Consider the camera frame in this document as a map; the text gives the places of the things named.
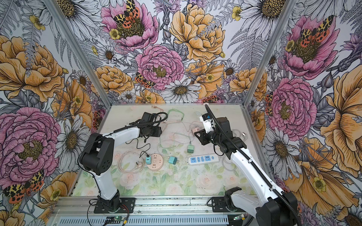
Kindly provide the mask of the teal charger with black cable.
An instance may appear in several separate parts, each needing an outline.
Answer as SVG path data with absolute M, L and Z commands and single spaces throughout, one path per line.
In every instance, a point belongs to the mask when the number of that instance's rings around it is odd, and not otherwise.
M 152 158 L 151 158 L 150 155 L 147 155 L 147 156 L 146 156 L 146 164 L 147 164 L 147 165 L 152 164 Z

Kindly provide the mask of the white blue power strip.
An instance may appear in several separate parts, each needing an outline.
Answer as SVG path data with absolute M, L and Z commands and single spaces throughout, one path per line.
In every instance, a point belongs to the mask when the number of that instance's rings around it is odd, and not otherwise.
M 188 158 L 187 163 L 191 166 L 218 163 L 219 156 L 216 154 L 196 155 Z

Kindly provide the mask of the teal charger with white cable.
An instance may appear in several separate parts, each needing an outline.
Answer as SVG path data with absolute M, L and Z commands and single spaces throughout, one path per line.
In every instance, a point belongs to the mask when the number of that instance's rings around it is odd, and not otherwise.
M 174 156 L 170 156 L 169 159 L 168 159 L 168 162 L 172 165 L 176 165 L 177 163 L 177 157 L 174 157 Z

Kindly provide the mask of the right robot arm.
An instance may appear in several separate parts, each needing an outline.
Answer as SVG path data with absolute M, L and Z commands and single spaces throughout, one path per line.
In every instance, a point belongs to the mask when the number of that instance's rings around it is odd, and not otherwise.
M 256 196 L 247 195 L 239 187 L 226 191 L 231 208 L 242 209 L 260 226 L 300 226 L 298 202 L 291 192 L 284 192 L 257 164 L 240 137 L 235 137 L 226 117 L 200 117 L 204 128 L 195 132 L 201 145 L 213 144 L 242 171 Z

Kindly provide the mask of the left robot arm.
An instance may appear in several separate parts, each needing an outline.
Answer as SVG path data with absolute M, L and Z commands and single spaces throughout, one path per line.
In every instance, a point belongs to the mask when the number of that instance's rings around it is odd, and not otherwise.
M 121 207 L 120 193 L 110 171 L 114 148 L 139 137 L 159 137 L 162 134 L 160 122 L 138 120 L 108 134 L 92 133 L 89 136 L 79 163 L 93 176 L 98 187 L 96 213 L 117 212 Z

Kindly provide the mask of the green charger plug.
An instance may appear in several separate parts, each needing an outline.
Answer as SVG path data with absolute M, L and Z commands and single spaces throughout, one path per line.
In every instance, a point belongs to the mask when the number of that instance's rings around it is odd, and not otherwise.
M 195 147 L 191 144 L 188 145 L 187 147 L 187 153 L 194 153 Z

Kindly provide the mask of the round pink power socket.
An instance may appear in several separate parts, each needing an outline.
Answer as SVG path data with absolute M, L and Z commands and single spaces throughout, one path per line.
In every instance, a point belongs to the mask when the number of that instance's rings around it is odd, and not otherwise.
M 150 164 L 150 165 L 146 164 L 148 169 L 151 170 L 151 171 L 159 171 L 159 170 L 161 170 L 163 165 L 164 165 L 163 156 L 160 155 L 160 154 L 156 154 L 156 153 L 152 154 L 150 156 L 152 158 L 152 164 Z

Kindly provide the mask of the aluminium front rail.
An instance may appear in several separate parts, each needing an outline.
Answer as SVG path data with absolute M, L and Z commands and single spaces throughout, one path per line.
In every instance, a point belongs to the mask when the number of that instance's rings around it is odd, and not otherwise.
M 212 212 L 212 208 L 207 202 L 212 196 L 139 196 L 135 197 L 135 207 L 131 216 L 150 216 L 150 215 L 201 215 L 217 214 Z M 232 207 L 242 209 L 249 215 L 268 215 L 268 216 L 290 216 L 290 210 L 285 202 L 279 197 L 267 198 L 266 203 L 260 201 L 254 195 L 247 195 L 243 191 L 236 191 L 231 195 L 221 196 L 225 198 L 227 204 Z M 56 204 L 52 217 L 81 217 L 92 219 L 95 217 L 117 217 L 126 216 L 128 213 L 108 213 L 95 214 L 94 208 L 97 201 L 94 197 L 66 197 L 61 198 Z

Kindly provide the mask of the pink charger plug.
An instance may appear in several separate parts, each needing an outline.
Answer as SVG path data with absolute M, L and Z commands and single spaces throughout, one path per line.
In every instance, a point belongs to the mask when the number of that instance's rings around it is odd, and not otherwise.
M 199 131 L 200 131 L 199 127 L 195 127 L 194 129 L 192 129 L 192 134 L 195 135 L 195 133 Z

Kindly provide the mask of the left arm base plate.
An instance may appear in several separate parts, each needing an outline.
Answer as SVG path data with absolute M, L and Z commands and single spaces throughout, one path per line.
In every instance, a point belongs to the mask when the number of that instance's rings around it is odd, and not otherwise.
M 133 213 L 136 198 L 116 198 L 113 200 L 105 200 L 98 197 L 94 208 L 95 214 L 108 213 Z

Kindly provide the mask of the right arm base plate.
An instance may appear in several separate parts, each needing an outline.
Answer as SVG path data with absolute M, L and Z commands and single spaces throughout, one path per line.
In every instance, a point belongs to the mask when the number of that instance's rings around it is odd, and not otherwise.
M 242 209 L 232 207 L 231 204 L 227 204 L 224 197 L 214 196 L 207 202 L 207 205 L 212 208 L 212 212 L 242 212 Z

